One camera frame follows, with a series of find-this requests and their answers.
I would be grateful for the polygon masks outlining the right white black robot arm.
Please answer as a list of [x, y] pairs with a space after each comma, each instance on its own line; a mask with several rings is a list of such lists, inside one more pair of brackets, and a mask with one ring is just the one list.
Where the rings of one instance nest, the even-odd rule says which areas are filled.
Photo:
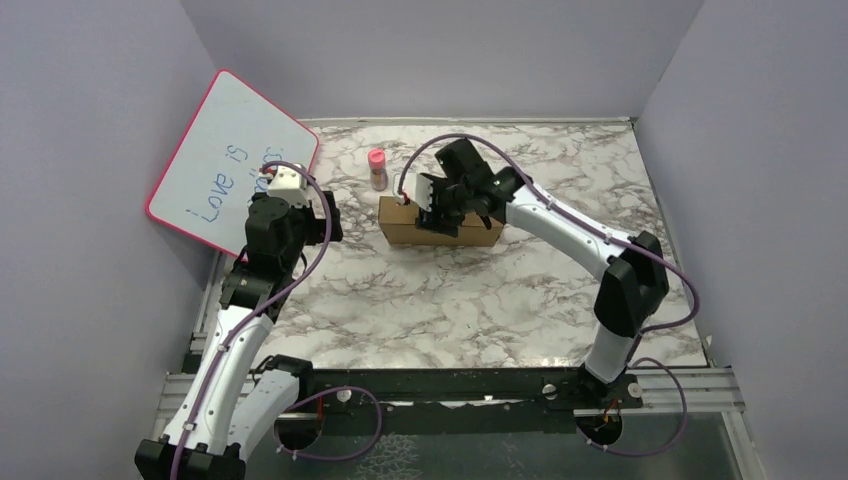
[[489, 227], [510, 225], [545, 241], [599, 281], [593, 311], [599, 322], [594, 342], [579, 367], [577, 393], [600, 407], [617, 392], [645, 321], [669, 292], [658, 238], [633, 236], [566, 206], [539, 187], [514, 161], [492, 170], [473, 135], [446, 134], [435, 154], [442, 173], [411, 174], [403, 167], [393, 193], [402, 205], [419, 209], [416, 226], [457, 237], [469, 213]]

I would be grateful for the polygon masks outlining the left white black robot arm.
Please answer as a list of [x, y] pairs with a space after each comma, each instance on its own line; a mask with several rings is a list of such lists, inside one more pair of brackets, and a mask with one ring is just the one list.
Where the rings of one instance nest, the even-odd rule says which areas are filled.
[[332, 192], [324, 211], [257, 193], [245, 223], [247, 243], [224, 277], [212, 344], [175, 416], [156, 440], [142, 441], [134, 463], [144, 479], [242, 479], [246, 461], [273, 424], [272, 410], [298, 411], [314, 384], [297, 372], [273, 374], [246, 407], [237, 404], [254, 357], [291, 291], [343, 238]]

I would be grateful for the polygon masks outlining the brown cardboard box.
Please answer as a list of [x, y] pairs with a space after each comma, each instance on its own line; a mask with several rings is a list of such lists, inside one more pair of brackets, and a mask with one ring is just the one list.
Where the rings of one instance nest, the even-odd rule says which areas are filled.
[[379, 198], [378, 225], [393, 246], [493, 247], [504, 230], [497, 220], [485, 223], [474, 213], [459, 225], [437, 224], [428, 212], [415, 204], [401, 205], [392, 196]]

